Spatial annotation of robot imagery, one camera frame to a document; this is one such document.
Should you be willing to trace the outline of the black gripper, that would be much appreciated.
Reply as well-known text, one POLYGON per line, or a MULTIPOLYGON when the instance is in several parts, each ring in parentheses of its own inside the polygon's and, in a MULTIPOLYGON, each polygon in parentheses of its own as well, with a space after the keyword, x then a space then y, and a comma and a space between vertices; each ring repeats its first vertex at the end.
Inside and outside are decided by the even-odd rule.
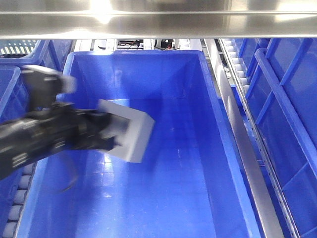
POLYGON ((70 103, 54 103, 50 112, 50 135, 64 142, 63 149, 105 150, 119 146, 117 135, 107 132, 114 115, 100 110, 76 109, 70 103))

